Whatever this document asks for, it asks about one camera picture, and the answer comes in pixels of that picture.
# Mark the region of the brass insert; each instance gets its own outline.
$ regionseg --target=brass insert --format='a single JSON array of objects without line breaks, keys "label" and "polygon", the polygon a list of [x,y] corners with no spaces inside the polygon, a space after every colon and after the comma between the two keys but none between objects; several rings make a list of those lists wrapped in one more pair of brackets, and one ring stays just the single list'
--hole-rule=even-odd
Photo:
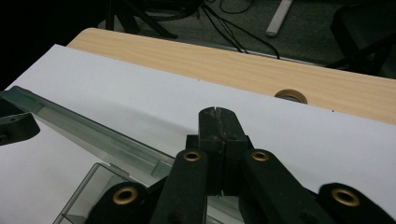
[{"label": "brass insert", "polygon": [[133,187],[124,187],[114,193],[113,202],[119,205],[125,205],[133,202],[137,198],[137,190]]},{"label": "brass insert", "polygon": [[255,151],[251,154],[251,157],[256,161],[268,161],[270,156],[262,151]]},{"label": "brass insert", "polygon": [[198,161],[201,159],[201,154],[195,151],[189,151],[184,153],[184,160],[186,161]]},{"label": "brass insert", "polygon": [[337,202],[346,206],[356,207],[361,204],[359,197],[347,189],[332,189],[332,196]]}]

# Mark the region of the floor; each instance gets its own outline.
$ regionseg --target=floor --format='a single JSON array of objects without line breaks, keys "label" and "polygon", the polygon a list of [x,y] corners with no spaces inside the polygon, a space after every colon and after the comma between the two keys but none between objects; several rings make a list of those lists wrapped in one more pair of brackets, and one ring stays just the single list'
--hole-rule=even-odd
[{"label": "floor", "polygon": [[[332,35],[330,25],[334,12],[347,4],[348,1],[294,1],[280,27],[278,35],[276,37],[268,37],[265,35],[265,30],[276,13],[280,2],[281,0],[215,0],[214,2],[205,1],[205,4],[220,17],[272,45],[284,60],[326,65],[343,57]],[[224,12],[242,11],[250,3],[251,6],[243,13],[230,14]],[[226,34],[226,28],[223,28],[215,17],[211,16],[211,18],[219,29]],[[141,29],[141,35],[158,35],[145,22],[137,20],[137,23]],[[222,38],[216,31],[201,7],[188,18],[163,21],[159,22],[159,24],[170,33],[177,35],[176,41],[236,50],[232,44]],[[102,22],[99,27],[105,28],[105,23]],[[229,27],[235,39],[247,52],[275,57],[274,51],[262,42],[230,24]],[[114,30],[125,32],[117,18]]]}]

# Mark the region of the wooden table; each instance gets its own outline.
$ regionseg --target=wooden table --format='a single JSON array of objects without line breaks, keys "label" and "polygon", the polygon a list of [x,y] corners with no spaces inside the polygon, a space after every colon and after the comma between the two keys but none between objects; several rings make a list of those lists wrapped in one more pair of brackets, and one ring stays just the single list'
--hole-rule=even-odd
[{"label": "wooden table", "polygon": [[67,47],[271,96],[292,89],[309,105],[396,124],[393,79],[95,28]]}]

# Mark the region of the black cable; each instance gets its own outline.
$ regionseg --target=black cable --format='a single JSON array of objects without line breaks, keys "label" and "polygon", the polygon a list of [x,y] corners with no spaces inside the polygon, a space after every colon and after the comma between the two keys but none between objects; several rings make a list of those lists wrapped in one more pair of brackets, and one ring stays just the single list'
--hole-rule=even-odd
[{"label": "black cable", "polygon": [[250,4],[243,10],[231,12],[231,11],[227,11],[227,10],[223,9],[223,6],[222,6],[223,5],[223,0],[220,0],[219,8],[220,8],[220,10],[222,12],[227,13],[227,14],[241,14],[241,13],[244,13],[244,12],[248,11],[248,9],[250,9],[251,5],[253,5],[253,2],[254,2],[254,0],[251,0]]},{"label": "black cable", "polygon": [[245,49],[245,47],[236,39],[235,35],[233,34],[233,30],[228,26],[228,24],[218,18],[218,21],[220,25],[224,28],[225,32],[233,39],[234,43],[239,46],[246,54],[248,54],[248,51]]},{"label": "black cable", "polygon": [[155,21],[177,21],[189,17],[195,10],[183,9],[175,15],[171,16],[150,16]]},{"label": "black cable", "polygon": [[256,40],[258,40],[259,42],[263,43],[265,46],[267,46],[268,48],[270,48],[270,49],[275,53],[277,59],[280,59],[279,52],[278,52],[277,49],[276,49],[274,46],[272,46],[271,44],[269,44],[269,43],[267,43],[266,41],[264,41],[264,40],[258,38],[258,37],[255,36],[255,35],[251,34],[251,33],[248,32],[247,30],[245,30],[245,29],[243,29],[243,28],[241,28],[241,27],[235,25],[234,23],[232,23],[232,22],[230,22],[230,21],[227,21],[227,20],[223,19],[223,18],[220,17],[218,14],[216,14],[216,12],[213,11],[208,5],[203,4],[203,5],[201,5],[201,8],[204,10],[204,13],[206,14],[206,16],[208,16],[208,13],[206,12],[206,10],[207,10],[207,11],[208,11],[210,14],[212,14],[214,17],[218,18],[218,20],[221,20],[221,21],[224,21],[225,23],[230,24],[231,26],[235,27],[236,29],[239,29],[240,31],[245,32],[246,34],[250,35],[250,36],[253,37],[254,39],[256,39]]},{"label": "black cable", "polygon": [[233,45],[239,52],[242,52],[242,50],[230,39],[228,38],[224,33],[221,32],[221,30],[219,30],[218,26],[216,26],[216,24],[212,21],[212,18],[209,16],[209,14],[206,12],[206,8],[204,8],[203,6],[201,6],[203,12],[206,14],[206,16],[209,18],[210,22],[212,23],[213,27],[215,27],[216,31],[227,41],[229,42],[231,45]]}]

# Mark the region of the grommet hole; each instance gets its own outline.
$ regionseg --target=grommet hole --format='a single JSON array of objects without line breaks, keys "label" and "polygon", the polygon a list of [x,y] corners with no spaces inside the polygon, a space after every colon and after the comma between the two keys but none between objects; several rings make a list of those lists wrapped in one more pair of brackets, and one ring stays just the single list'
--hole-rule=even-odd
[{"label": "grommet hole", "polygon": [[279,91],[275,94],[275,97],[305,105],[308,104],[308,100],[306,99],[306,97],[302,93],[296,90],[286,89],[283,91]]}]

